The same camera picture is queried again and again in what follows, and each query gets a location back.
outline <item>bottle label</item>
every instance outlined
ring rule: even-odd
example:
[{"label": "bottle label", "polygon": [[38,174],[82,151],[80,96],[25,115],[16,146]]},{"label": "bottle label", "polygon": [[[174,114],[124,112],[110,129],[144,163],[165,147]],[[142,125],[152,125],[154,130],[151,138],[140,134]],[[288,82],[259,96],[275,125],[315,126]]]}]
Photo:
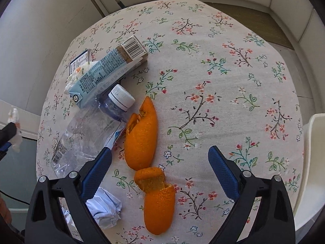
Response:
[{"label": "bottle label", "polygon": [[104,147],[107,147],[107,148],[109,148],[111,150],[113,148],[115,142],[122,135],[124,128],[125,128],[125,124],[120,124],[118,129],[106,139]]},{"label": "bottle label", "polygon": [[58,164],[63,155],[67,152],[67,148],[61,143],[61,140],[56,145],[56,148],[53,153],[52,161],[55,164]]}]

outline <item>nutrition label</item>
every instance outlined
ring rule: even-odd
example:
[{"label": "nutrition label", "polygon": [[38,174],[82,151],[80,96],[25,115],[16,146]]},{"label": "nutrition label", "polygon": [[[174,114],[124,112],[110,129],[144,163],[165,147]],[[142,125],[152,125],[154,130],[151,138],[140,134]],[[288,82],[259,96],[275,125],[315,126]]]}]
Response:
[{"label": "nutrition label", "polygon": [[118,69],[126,62],[117,49],[112,50],[108,55],[96,63],[79,81],[79,86],[84,93],[89,93],[105,77]]}]

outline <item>white bottle cap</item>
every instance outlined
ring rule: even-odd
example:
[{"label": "white bottle cap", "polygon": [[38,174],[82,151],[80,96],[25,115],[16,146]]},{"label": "white bottle cap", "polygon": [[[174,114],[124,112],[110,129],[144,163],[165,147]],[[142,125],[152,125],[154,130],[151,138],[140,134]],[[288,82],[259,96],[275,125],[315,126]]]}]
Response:
[{"label": "white bottle cap", "polygon": [[131,94],[129,94],[122,86],[117,84],[111,92],[108,94],[108,97],[112,100],[123,111],[127,111],[135,102],[135,99]]}]

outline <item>floral tablecloth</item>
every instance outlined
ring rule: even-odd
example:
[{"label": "floral tablecloth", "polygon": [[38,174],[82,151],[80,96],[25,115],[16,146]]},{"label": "floral tablecloth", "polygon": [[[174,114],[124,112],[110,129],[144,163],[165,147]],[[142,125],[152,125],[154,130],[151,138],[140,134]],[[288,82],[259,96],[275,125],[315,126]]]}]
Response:
[{"label": "floral tablecloth", "polygon": [[[53,150],[79,109],[63,93],[69,62],[88,48],[93,60],[100,60],[133,34],[148,50],[148,61],[120,83],[136,99],[131,111],[139,110],[146,95],[153,100],[159,134],[152,166],[163,169],[174,185],[176,206],[166,233],[156,236],[146,230],[144,194],[126,165],[122,137],[101,185],[122,201],[121,220],[104,230],[109,240],[209,243],[233,206],[209,165],[212,145],[257,177],[279,174],[294,206],[303,168],[303,136],[286,65],[261,37],[198,0],[128,7],[101,19],[71,42],[43,106],[37,177],[55,178],[50,167]],[[247,236],[258,205],[256,199],[242,236]]]}]

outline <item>floor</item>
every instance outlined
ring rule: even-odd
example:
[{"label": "floor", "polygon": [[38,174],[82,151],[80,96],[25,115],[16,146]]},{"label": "floor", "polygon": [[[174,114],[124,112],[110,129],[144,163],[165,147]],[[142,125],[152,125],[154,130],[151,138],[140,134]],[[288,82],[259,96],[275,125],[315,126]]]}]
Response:
[{"label": "floor", "polygon": [[[27,203],[30,202],[37,182],[35,173],[36,143],[36,140],[23,138],[20,152],[14,152],[10,148],[0,164],[0,190]],[[1,195],[1,197],[8,208],[28,208],[28,205],[12,200],[5,195]],[[11,215],[12,225],[18,230],[23,230],[27,213],[12,212]]]}]

